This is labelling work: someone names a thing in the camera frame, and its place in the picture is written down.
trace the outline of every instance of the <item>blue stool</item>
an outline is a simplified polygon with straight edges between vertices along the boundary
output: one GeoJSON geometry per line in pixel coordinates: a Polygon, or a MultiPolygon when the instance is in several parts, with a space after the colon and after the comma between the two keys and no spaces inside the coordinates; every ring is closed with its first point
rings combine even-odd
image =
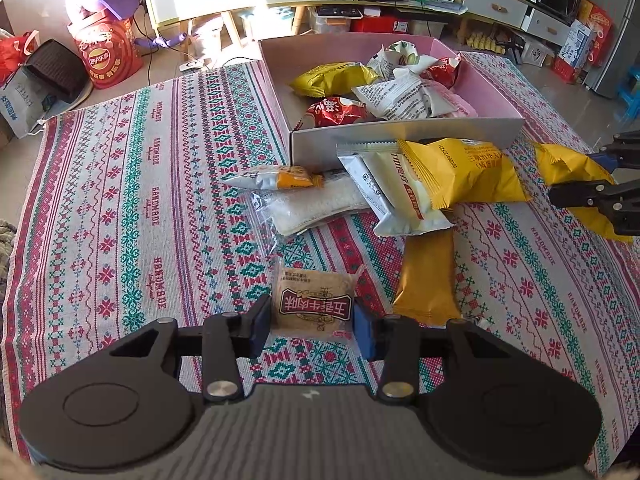
{"type": "Polygon", "coordinates": [[[626,81],[618,86],[618,95],[627,104],[626,112],[620,119],[633,121],[640,111],[640,90],[635,91],[640,84],[640,66],[633,65],[626,75],[626,81]]]}

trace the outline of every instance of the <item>tablecloth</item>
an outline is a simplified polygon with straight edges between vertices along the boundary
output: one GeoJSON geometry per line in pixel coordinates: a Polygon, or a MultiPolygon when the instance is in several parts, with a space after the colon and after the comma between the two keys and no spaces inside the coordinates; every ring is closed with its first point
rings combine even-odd
{"type": "MultiPolygon", "coordinates": [[[[598,399],[604,422],[588,467],[602,474],[639,421],[638,247],[549,205],[527,139],[588,147],[508,61],[465,59],[526,118],[508,154],[532,200],[454,208],[458,303],[598,399]]],[[[286,158],[262,70],[185,75],[47,124],[2,308],[7,417],[23,456],[20,400],[36,384],[157,317],[201,324],[270,290],[239,192],[220,183],[286,158]]],[[[286,264],[365,264],[357,293],[390,312],[403,242],[375,237],[375,223],[369,212],[313,229],[287,245],[286,264]]],[[[180,380],[198,390],[197,360],[185,361],[180,380]]],[[[238,362],[246,391],[261,381],[374,387],[381,370],[357,350],[295,338],[238,362]]],[[[423,390],[443,380],[439,360],[420,372],[423,390]]]]}

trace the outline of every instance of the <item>metal screw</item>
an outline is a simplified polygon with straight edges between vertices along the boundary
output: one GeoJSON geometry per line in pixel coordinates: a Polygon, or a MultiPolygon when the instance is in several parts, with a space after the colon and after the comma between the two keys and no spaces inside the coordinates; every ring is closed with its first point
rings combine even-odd
{"type": "Polygon", "coordinates": [[[234,396],[237,391],[238,386],[231,381],[213,381],[207,385],[207,393],[211,397],[221,397],[225,399],[226,397],[234,396]]]}
{"type": "Polygon", "coordinates": [[[385,397],[391,399],[404,399],[410,396],[414,392],[414,387],[409,383],[403,383],[400,381],[387,383],[382,386],[382,393],[385,397]]]}

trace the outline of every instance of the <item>pink box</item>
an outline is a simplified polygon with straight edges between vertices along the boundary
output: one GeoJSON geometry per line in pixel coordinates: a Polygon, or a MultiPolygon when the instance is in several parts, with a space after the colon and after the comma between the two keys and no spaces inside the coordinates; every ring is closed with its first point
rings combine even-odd
{"type": "Polygon", "coordinates": [[[347,32],[343,34],[305,34],[259,41],[262,71],[271,84],[266,96],[276,121],[289,132],[292,164],[310,171],[341,168],[335,147],[343,142],[380,140],[421,140],[441,137],[488,140],[500,149],[508,148],[520,133],[524,119],[500,92],[469,63],[462,60],[453,90],[478,112],[477,118],[433,118],[415,121],[377,121],[373,123],[328,126],[293,131],[300,117],[315,99],[301,97],[289,83],[318,65],[342,61],[367,63],[381,45],[399,40],[415,43],[418,52],[433,57],[456,55],[439,40],[428,36],[347,32]]]}

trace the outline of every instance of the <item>yellow package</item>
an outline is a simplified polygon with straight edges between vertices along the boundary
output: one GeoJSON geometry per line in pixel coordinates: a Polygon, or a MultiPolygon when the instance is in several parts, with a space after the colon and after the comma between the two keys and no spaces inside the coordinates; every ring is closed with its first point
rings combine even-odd
{"type": "Polygon", "coordinates": [[[222,181],[243,189],[274,190],[322,187],[322,175],[309,174],[302,166],[253,166],[222,181]]]}
{"type": "Polygon", "coordinates": [[[394,314],[431,326],[460,318],[454,293],[453,229],[408,236],[394,314]]]}
{"type": "Polygon", "coordinates": [[[490,142],[442,139],[419,144],[398,140],[398,145],[429,190],[434,208],[529,199],[509,157],[490,142]]]}
{"type": "Polygon", "coordinates": [[[348,94],[352,88],[369,85],[377,78],[376,71],[362,63],[329,63],[299,75],[289,86],[309,97],[329,97],[348,94]]]}
{"type": "MultiPolygon", "coordinates": [[[[610,184],[615,184],[609,171],[583,153],[558,144],[534,143],[534,146],[538,169],[547,186],[575,180],[606,180],[610,184]]],[[[598,211],[597,207],[568,207],[567,209],[587,229],[604,238],[627,243],[632,243],[634,240],[631,236],[617,235],[609,219],[598,211]]]]}

